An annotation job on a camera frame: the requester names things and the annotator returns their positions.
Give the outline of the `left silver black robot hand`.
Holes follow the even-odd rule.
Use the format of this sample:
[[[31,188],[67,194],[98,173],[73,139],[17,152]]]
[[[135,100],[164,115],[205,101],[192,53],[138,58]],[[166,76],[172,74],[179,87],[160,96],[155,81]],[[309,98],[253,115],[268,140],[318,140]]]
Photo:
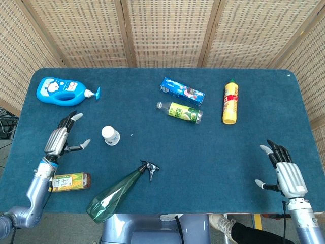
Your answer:
[[[44,161],[57,163],[58,158],[60,158],[64,153],[84,150],[89,145],[91,142],[90,139],[87,139],[85,142],[77,146],[68,146],[67,143],[68,135],[74,123],[82,116],[83,113],[73,111],[59,122],[57,128],[51,133],[44,148]]]

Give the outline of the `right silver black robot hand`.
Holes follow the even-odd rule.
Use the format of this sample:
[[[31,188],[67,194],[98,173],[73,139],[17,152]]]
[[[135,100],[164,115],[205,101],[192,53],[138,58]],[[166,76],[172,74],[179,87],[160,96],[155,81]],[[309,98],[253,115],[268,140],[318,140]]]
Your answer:
[[[259,179],[256,179],[255,183],[263,190],[280,192],[287,199],[303,198],[308,190],[301,171],[293,162],[289,151],[271,140],[267,140],[267,143],[268,146],[260,145],[259,147],[269,157],[276,172],[277,183],[267,184]]]

